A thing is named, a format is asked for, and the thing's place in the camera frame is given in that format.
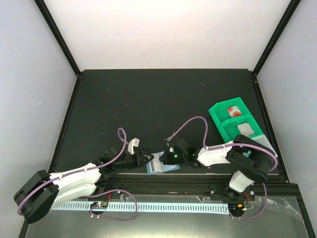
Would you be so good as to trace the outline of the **blue leather card holder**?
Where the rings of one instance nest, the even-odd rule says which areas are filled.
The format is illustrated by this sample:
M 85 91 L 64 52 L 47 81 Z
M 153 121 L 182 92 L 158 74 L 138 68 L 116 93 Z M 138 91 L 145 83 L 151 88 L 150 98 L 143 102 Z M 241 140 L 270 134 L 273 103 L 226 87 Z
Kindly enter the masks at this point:
M 165 156 L 165 152 L 153 153 L 153 159 L 146 164 L 147 174 L 155 175 L 170 171 L 179 170 L 179 165 L 165 165 L 159 160 L 161 156 Z

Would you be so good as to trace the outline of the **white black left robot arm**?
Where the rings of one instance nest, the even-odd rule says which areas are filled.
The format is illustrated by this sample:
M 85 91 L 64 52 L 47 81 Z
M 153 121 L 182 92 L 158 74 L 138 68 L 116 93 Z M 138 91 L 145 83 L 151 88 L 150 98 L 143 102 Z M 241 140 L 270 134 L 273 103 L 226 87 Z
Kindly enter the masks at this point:
M 100 198 L 106 193 L 106 180 L 114 174 L 146 165 L 154 155 L 140 149 L 110 149 L 94 163 L 73 170 L 36 172 L 13 199 L 17 214 L 28 224 L 42 219 L 54 207 L 76 198 Z

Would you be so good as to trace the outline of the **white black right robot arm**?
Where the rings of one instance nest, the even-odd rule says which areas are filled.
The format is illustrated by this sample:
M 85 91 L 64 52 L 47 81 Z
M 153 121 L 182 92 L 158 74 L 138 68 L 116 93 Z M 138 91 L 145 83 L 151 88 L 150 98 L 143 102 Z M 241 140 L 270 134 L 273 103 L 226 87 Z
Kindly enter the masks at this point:
M 210 185 L 213 200 L 241 201 L 246 189 L 255 183 L 265 183 L 278 165 L 273 150 L 241 134 L 230 142 L 211 147 L 191 146 L 179 136 L 168 144 L 169 149 L 158 158 L 164 165 L 208 168 L 230 164 L 234 168 L 227 184 Z

